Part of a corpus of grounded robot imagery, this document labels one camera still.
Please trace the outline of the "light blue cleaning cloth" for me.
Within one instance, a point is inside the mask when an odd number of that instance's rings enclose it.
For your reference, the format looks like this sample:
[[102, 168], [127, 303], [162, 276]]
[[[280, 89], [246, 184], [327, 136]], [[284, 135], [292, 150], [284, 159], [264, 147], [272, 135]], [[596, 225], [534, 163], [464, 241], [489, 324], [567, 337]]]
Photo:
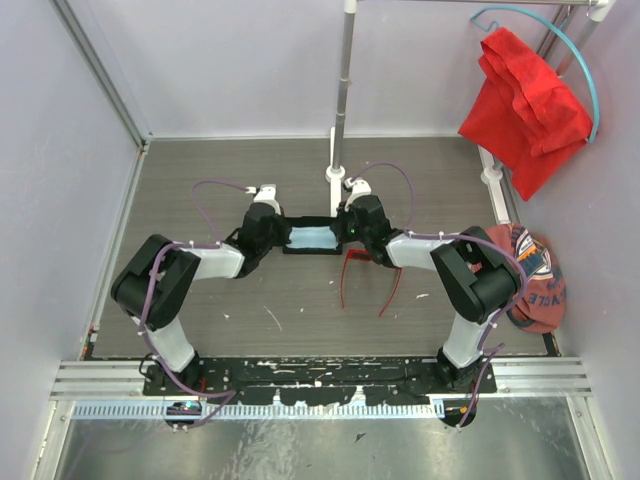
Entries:
[[329, 226], [293, 227], [288, 247], [292, 249], [333, 250], [338, 242]]

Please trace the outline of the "black sunglasses case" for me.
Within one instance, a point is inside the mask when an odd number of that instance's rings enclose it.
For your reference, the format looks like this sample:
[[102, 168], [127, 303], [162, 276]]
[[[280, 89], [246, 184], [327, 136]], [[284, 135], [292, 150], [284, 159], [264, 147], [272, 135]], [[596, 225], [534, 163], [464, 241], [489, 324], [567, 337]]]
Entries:
[[301, 255], [341, 255], [343, 245], [331, 229], [334, 217], [301, 216], [287, 217], [290, 227], [284, 254]]

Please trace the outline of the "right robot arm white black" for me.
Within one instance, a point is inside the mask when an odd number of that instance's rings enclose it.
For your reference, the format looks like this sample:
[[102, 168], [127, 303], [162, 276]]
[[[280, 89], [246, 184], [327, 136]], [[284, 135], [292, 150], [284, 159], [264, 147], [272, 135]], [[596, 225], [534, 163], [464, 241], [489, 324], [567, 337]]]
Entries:
[[516, 258], [480, 227], [454, 234], [394, 228], [373, 194], [341, 202], [332, 230], [342, 243], [361, 243], [378, 265], [438, 274], [455, 312], [449, 336], [436, 356], [438, 379], [449, 393], [465, 391], [485, 357], [493, 322], [526, 291], [527, 275]]

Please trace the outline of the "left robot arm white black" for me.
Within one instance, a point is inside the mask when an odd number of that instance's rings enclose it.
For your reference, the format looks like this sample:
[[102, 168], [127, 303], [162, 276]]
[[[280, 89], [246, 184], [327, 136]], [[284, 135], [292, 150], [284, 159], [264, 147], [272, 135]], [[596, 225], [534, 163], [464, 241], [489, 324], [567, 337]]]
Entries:
[[285, 244], [289, 232], [279, 203], [258, 200], [250, 204], [241, 226], [221, 242], [150, 236], [116, 277], [111, 298], [137, 322], [137, 334], [176, 395], [196, 395], [202, 377], [200, 357], [179, 318], [191, 285], [246, 277], [273, 247]]

